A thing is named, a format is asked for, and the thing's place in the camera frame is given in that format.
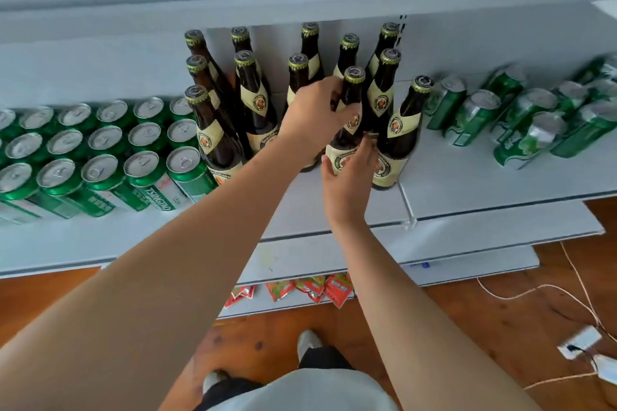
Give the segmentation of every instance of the beer bottle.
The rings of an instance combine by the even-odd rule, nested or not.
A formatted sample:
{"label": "beer bottle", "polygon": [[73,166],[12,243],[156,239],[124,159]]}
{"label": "beer bottle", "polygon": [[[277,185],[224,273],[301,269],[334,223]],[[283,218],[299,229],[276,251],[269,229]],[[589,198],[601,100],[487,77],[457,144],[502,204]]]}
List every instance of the beer bottle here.
{"label": "beer bottle", "polygon": [[255,56],[251,51],[235,55],[239,76],[240,99],[244,105],[244,130],[253,153],[264,148],[278,134],[276,111],[257,73]]}
{"label": "beer bottle", "polygon": [[319,25],[316,21],[309,21],[302,23],[302,54],[308,57],[308,80],[318,82],[324,79],[323,65],[321,64],[321,58],[319,55],[319,46],[317,40],[319,39]]}
{"label": "beer bottle", "polygon": [[[240,51],[253,51],[251,46],[251,34],[249,33],[249,29],[246,26],[235,26],[231,29],[231,40],[233,42],[234,49],[236,52]],[[264,71],[257,59],[255,59],[255,65],[257,66],[257,72],[259,73],[259,78],[261,79],[264,87],[266,88],[266,92],[268,93],[268,97],[272,97],[272,90],[270,89],[270,82],[266,78]],[[238,76],[237,76],[237,68],[236,68],[236,85],[238,84]]]}
{"label": "beer bottle", "polygon": [[184,97],[195,113],[197,141],[204,161],[217,183],[223,184],[242,168],[242,147],[202,85],[188,87]]}
{"label": "beer bottle", "polygon": [[[296,99],[296,93],[302,87],[309,84],[309,58],[305,54],[294,54],[289,58],[289,87],[287,89],[287,102],[282,112],[285,117],[287,109]],[[310,163],[302,168],[300,172],[311,171],[319,163],[319,154]]]}
{"label": "beer bottle", "polygon": [[366,84],[370,84],[380,66],[380,56],[384,49],[393,48],[398,37],[398,24],[393,22],[384,23],[381,26],[380,39],[377,41],[375,52],[366,66]]}
{"label": "beer bottle", "polygon": [[202,55],[190,56],[186,60],[186,68],[188,68],[195,84],[203,86],[206,91],[208,91],[208,97],[210,98],[212,107],[219,111],[221,120],[227,123],[228,128],[232,129],[234,134],[237,134],[244,150],[244,156],[250,159],[253,154],[249,140],[244,133],[243,121],[240,116],[242,109],[240,105],[237,104],[238,101],[235,95],[226,96],[219,90],[210,75],[210,69],[207,67],[208,62]]}
{"label": "beer bottle", "polygon": [[[362,82],[365,79],[365,72],[362,67],[351,66],[345,70],[343,77],[343,89],[341,99],[336,107],[337,111],[342,111],[352,103],[362,102]],[[360,122],[362,115],[356,114],[353,119],[340,129],[328,145],[326,145],[326,156],[332,162],[332,169],[335,174],[343,170],[347,160],[356,152],[362,141],[362,131]]]}
{"label": "beer bottle", "polygon": [[394,75],[399,62],[398,49],[384,49],[373,81],[366,90],[366,95],[362,95],[362,130],[367,131],[370,138],[377,138],[380,130],[386,128],[392,117]]}
{"label": "beer bottle", "polygon": [[191,54],[194,56],[200,55],[205,57],[208,62],[210,76],[219,91],[223,95],[231,97],[230,95],[234,94],[234,89],[231,87],[231,83],[227,80],[227,77],[219,65],[212,58],[212,55],[208,50],[208,46],[205,44],[204,34],[198,29],[192,29],[184,33],[184,40],[186,41],[188,48],[191,50]]}
{"label": "beer bottle", "polygon": [[358,48],[360,46],[360,38],[357,34],[347,33],[341,39],[341,47],[339,48],[339,60],[335,65],[335,71],[333,76],[343,80],[343,72],[347,70],[347,67],[355,65],[355,57],[358,54]]}
{"label": "beer bottle", "polygon": [[377,148],[380,155],[373,174],[373,188],[383,190],[393,186],[418,142],[422,108],[429,97],[433,80],[419,75],[413,80],[400,109],[380,130]]}

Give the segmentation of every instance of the person's right hand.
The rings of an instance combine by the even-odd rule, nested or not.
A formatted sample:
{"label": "person's right hand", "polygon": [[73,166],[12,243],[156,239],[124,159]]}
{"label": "person's right hand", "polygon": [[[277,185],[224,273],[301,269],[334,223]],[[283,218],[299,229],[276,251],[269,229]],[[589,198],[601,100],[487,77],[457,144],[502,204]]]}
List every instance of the person's right hand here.
{"label": "person's right hand", "polygon": [[334,233],[345,228],[366,227],[364,213],[378,156],[377,146],[365,134],[358,150],[338,175],[334,174],[328,157],[321,157],[323,206]]}

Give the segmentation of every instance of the wooden floor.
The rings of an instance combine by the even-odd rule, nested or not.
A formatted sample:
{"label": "wooden floor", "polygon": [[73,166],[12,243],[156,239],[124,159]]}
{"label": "wooden floor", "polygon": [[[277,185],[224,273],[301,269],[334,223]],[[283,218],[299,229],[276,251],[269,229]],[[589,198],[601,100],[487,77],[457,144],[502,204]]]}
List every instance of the wooden floor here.
{"label": "wooden floor", "polygon": [[[617,333],[617,197],[591,201],[590,209],[607,234],[567,241],[594,306],[613,335]],[[541,267],[528,272],[485,278],[496,294],[513,296],[541,283],[551,283],[584,299],[576,276],[559,243],[536,246]],[[0,344],[46,306],[96,272],[0,280]],[[567,361],[556,346],[578,329],[592,324],[590,314],[565,294],[551,288],[524,298],[499,301],[475,280],[426,289],[443,310],[522,386],[539,380],[589,372],[584,360]],[[262,382],[290,372],[297,365],[296,340],[314,329],[336,345],[351,364],[394,394],[359,303],[341,310],[331,304],[222,321],[212,327],[163,403],[162,411],[191,410],[200,400],[201,381],[214,368]],[[617,357],[617,343],[602,340],[599,352]],[[540,385],[529,391],[546,411],[604,411],[617,407],[617,386],[595,377]]]}

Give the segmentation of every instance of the pants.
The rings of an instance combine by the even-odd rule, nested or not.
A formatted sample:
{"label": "pants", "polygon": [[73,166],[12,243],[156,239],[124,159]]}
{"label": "pants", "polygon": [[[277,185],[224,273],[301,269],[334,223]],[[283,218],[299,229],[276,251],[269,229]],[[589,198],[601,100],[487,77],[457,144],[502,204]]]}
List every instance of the pants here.
{"label": "pants", "polygon": [[[308,348],[304,353],[298,369],[350,369],[351,364],[334,346],[322,346],[316,348]],[[246,378],[227,378],[213,385],[208,390],[201,403],[193,411],[206,411],[229,398],[242,395],[249,391],[256,390],[264,386],[259,382],[248,380]]]}

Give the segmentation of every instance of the shoe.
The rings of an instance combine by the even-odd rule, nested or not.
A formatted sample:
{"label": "shoe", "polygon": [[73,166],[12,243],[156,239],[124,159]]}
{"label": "shoe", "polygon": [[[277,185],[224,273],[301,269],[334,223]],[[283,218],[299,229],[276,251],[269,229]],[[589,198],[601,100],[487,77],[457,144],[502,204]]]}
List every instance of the shoe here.
{"label": "shoe", "polygon": [[321,347],[323,343],[315,332],[311,329],[304,330],[298,337],[298,361],[301,361],[304,354],[310,347]]}
{"label": "shoe", "polygon": [[225,380],[226,378],[231,378],[231,376],[223,369],[216,369],[210,372],[204,378],[204,384],[201,388],[202,395],[212,388],[213,385]]}

